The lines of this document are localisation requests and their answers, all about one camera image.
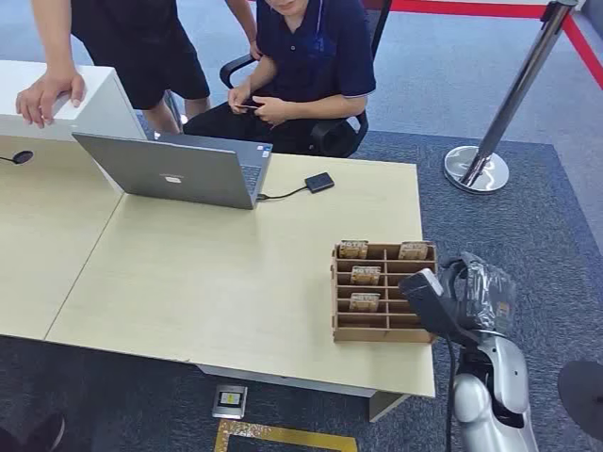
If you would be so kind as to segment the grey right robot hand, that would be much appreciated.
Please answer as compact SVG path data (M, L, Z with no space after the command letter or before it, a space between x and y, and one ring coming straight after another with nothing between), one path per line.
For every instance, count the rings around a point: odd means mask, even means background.
M510 330L517 284L504 270L463 251L442 264L439 281L460 327L503 335Z

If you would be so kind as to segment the standing person's right hand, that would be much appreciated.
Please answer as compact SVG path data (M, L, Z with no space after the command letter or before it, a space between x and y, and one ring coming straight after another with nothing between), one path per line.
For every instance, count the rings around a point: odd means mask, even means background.
M67 93L75 107L84 99L85 84L74 66L51 67L27 89L20 92L16 99L16 111L27 124L35 124L40 129L51 125L53 107L60 95Z

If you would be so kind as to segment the seated person's right hand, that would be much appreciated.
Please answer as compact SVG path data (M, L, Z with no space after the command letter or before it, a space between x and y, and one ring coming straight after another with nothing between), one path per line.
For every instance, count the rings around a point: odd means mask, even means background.
M251 85L249 80L245 80L228 92L228 105L234 114L244 114L248 110L246 102L249 100L251 95Z

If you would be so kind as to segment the seated person's left hand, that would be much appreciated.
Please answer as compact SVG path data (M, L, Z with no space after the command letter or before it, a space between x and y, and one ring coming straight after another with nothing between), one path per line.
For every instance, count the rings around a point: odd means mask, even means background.
M291 104L275 97L253 96L252 100L258 107L254 115L272 127L276 127L289 119Z

